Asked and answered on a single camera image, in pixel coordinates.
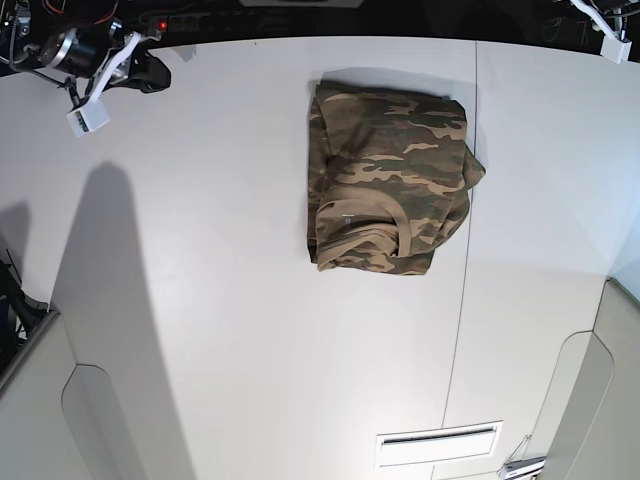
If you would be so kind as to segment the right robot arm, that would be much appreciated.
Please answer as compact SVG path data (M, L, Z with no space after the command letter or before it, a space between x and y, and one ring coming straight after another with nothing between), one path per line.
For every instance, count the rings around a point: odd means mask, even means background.
M149 52L164 17L131 20L130 1L3 1L1 74L27 73L65 90L75 108L114 88L156 93L168 67Z

